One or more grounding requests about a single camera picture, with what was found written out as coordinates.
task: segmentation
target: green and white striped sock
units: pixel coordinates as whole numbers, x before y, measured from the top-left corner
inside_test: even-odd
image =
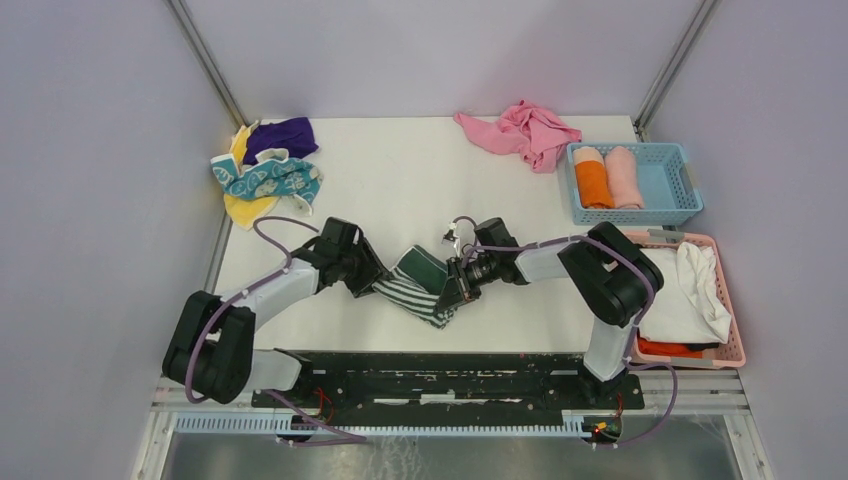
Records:
[[[387,278],[374,284],[374,290],[407,312],[442,329],[456,312],[456,309],[439,314],[435,312],[445,281],[445,262],[415,245],[403,254]]]

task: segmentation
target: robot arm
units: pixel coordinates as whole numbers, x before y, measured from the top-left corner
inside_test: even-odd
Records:
[[[437,309],[472,302],[480,297],[482,285],[498,279],[526,285],[550,278],[571,278],[595,314],[589,349],[583,357],[585,371],[580,373],[595,387],[617,383],[624,371],[622,358],[628,353],[625,350],[633,318],[648,299],[644,283],[624,265],[615,265],[602,249],[586,242],[519,251],[518,242],[500,218],[481,223],[475,234],[484,248],[494,248],[484,250],[467,265],[459,258],[449,260],[448,281]],[[656,265],[612,224],[598,224],[587,236],[638,268],[654,292],[662,288],[663,277]]]
[[[245,389],[290,390],[301,361],[281,351],[254,353],[254,333],[292,304],[339,280],[355,298],[372,293],[371,285],[386,272],[359,227],[336,218],[328,219],[321,235],[292,252],[292,257],[287,273],[267,282],[251,282],[220,296],[204,291],[192,294],[165,355],[164,375],[185,384],[191,352],[204,327],[221,308],[222,299],[241,292],[242,298],[213,325],[211,333],[219,333],[218,340],[203,339],[192,389],[219,403],[232,401]]]

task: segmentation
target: gray wall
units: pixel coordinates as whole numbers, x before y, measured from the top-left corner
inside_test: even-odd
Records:
[[[697,0],[189,0],[245,115],[635,114]]]
[[[0,10],[0,478],[126,478],[232,126],[162,2]]]
[[[779,479],[845,478],[848,3],[723,2],[653,125],[687,148]]]

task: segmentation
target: blue plastic basket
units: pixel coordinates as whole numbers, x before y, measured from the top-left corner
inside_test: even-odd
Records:
[[[636,156],[639,190],[645,199],[643,210],[583,208],[577,192],[574,150],[595,147],[606,156],[622,146]],[[612,222],[619,225],[682,225],[704,209],[701,194],[689,177],[688,159],[677,143],[571,143],[566,148],[568,160],[557,167],[562,201],[571,207],[576,224]]]

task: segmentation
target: white cloth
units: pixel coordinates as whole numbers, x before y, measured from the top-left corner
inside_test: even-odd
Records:
[[[662,272],[665,284],[642,323],[642,338],[664,343],[727,343],[730,312],[716,295],[716,258],[712,247],[684,242],[642,250]]]

